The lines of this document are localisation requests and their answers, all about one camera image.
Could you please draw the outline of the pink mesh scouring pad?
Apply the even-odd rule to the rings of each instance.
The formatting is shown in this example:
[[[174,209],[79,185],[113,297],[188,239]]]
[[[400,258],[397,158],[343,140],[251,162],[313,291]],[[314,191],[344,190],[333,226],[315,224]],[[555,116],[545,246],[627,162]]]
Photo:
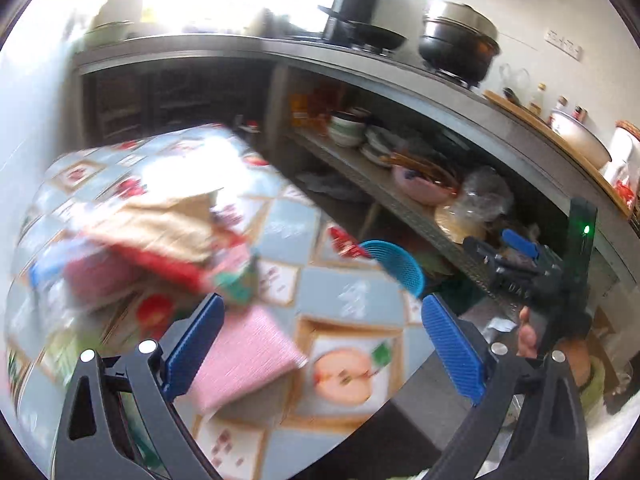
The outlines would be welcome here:
[[[263,307],[229,311],[188,397],[200,414],[213,414],[306,363],[307,357]]]

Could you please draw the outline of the brown paper bag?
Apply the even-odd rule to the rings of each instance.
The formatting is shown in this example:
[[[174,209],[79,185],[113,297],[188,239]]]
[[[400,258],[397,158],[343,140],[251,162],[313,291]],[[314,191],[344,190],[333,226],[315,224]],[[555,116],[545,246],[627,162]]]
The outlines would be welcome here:
[[[208,193],[167,197],[143,194],[85,204],[72,215],[72,227],[107,245],[204,263],[213,252],[212,207]]]

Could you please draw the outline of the red snack wrapper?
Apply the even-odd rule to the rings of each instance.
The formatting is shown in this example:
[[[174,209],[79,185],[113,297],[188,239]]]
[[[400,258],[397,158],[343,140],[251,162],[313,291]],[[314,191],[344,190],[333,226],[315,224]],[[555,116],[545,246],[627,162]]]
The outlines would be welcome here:
[[[113,246],[126,260],[194,294],[218,294],[231,307],[245,308],[256,295],[257,255],[245,236],[229,231],[204,263],[162,256],[158,252]]]

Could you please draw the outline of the green white fleece sleeve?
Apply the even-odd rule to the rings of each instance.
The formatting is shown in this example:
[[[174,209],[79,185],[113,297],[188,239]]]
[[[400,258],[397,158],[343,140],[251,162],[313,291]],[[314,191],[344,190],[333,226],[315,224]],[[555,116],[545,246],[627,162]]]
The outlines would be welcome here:
[[[588,415],[603,399],[605,367],[596,356],[590,356],[589,379],[579,387],[580,403],[585,415]]]

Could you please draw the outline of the fruit pattern tablecloth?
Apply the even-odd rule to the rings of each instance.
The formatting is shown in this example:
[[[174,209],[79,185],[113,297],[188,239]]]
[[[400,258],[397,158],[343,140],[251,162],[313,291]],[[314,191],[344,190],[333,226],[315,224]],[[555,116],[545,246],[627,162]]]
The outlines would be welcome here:
[[[4,338],[17,430],[32,462],[52,469],[66,386],[91,348],[124,353],[163,335],[198,296],[124,262],[107,274],[78,266],[51,281],[43,304],[32,267],[55,249],[78,254],[72,215],[85,204],[143,194],[208,193],[216,219],[257,255],[254,300],[307,363],[213,414],[180,396],[176,409],[227,479],[285,479],[320,457],[342,453],[350,478],[405,477],[436,458],[404,419],[394,394],[431,355],[418,303],[382,266],[339,255],[333,220],[222,125],[204,125],[58,158],[45,172],[10,266]]]

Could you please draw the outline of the clear bag of yellow grain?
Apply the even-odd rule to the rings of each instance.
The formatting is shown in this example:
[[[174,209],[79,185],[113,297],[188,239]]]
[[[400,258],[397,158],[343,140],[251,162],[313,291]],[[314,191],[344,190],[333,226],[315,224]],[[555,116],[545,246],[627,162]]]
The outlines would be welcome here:
[[[484,240],[488,224],[507,214],[513,202],[506,180],[494,168],[480,167],[466,176],[452,202],[435,209],[434,220],[454,244],[469,236]]]

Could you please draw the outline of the metal perforated shelf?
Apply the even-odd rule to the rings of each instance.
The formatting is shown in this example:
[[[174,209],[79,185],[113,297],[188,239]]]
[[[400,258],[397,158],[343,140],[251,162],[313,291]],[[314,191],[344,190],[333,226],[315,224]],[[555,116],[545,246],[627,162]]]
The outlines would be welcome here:
[[[518,304],[506,298],[506,295],[492,292],[488,288],[487,270],[479,263],[475,263],[463,251],[461,245],[454,244],[439,229],[434,219],[433,207],[423,206],[399,191],[390,170],[375,166],[360,151],[341,148],[332,141],[305,129],[288,130],[285,135],[359,186],[363,192],[429,242],[452,266],[463,272],[483,292],[491,296],[506,316],[514,321],[518,319]]]

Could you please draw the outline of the blue plastic waste basket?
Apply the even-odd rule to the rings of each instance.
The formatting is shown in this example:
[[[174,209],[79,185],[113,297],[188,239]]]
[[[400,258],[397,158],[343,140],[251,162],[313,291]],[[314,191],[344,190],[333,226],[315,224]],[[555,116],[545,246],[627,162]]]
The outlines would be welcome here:
[[[416,259],[404,248],[385,240],[366,240],[360,247],[375,258],[412,296],[422,295],[425,287],[424,274]]]

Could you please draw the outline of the metal bowl on counter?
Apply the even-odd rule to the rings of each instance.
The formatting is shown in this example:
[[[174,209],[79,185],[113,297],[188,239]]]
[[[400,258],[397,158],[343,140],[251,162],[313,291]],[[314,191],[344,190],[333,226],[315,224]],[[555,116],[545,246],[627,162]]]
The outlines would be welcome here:
[[[585,157],[597,170],[602,169],[612,157],[604,144],[581,122],[560,110],[550,114],[551,129],[573,150]]]

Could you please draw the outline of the wooden cutting board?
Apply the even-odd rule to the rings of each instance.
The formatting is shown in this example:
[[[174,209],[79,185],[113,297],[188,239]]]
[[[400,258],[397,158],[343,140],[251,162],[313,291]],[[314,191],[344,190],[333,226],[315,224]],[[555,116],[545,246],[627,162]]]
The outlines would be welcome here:
[[[593,164],[574,150],[564,139],[562,139],[557,133],[549,128],[544,122],[542,122],[537,116],[526,110],[521,106],[517,106],[510,102],[503,96],[499,96],[497,93],[490,90],[484,90],[483,96],[488,99],[489,102],[498,106],[500,110],[506,114],[510,114],[525,125],[536,131],[536,133],[543,136],[547,141],[550,141],[557,148],[559,148],[569,159],[571,159],[577,166],[582,168],[582,171],[588,174],[594,183],[597,183],[598,187],[605,192],[615,206],[622,212],[622,215],[626,218],[630,218],[631,211],[627,207],[623,199],[616,193],[612,185],[605,181],[605,178],[600,174]]]

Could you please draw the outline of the pink plastic basin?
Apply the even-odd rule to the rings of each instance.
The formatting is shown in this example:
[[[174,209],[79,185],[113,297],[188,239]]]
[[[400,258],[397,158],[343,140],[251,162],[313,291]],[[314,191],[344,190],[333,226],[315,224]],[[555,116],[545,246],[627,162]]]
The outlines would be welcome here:
[[[456,198],[457,192],[451,188],[444,188],[422,177],[408,178],[410,170],[401,166],[393,166],[392,176],[396,186],[424,206],[438,206]]]

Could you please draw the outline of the stacked white green bowls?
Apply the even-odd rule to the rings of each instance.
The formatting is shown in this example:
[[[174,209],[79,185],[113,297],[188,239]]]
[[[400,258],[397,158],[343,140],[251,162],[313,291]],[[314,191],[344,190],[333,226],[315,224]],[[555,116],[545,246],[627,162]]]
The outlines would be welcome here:
[[[358,148],[364,142],[365,128],[366,122],[362,117],[335,112],[328,125],[329,138],[341,148]]]

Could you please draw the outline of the black cooking pot with lid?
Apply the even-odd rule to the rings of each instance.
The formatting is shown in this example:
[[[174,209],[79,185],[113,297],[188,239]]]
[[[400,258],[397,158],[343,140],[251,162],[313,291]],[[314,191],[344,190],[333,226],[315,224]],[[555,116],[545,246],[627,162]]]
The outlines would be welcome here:
[[[477,87],[501,52],[498,29],[472,6],[430,0],[422,15],[418,52],[424,62],[468,87]]]

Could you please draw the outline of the black wok pan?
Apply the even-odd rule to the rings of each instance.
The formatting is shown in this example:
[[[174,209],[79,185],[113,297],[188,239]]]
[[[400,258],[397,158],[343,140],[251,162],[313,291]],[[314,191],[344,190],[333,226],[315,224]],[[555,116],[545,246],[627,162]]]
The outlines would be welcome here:
[[[318,6],[318,9],[340,23],[343,36],[351,47],[363,48],[372,53],[384,55],[398,50],[407,40],[398,32],[368,23],[348,20],[341,13],[326,6]]]

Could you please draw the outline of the wall power socket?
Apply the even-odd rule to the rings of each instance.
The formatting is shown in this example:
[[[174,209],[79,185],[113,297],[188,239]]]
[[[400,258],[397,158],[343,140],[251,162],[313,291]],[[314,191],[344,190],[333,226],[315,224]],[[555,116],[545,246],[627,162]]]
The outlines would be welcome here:
[[[582,47],[552,29],[546,30],[544,33],[544,41],[561,50],[571,58],[574,58],[576,61],[582,59]]]

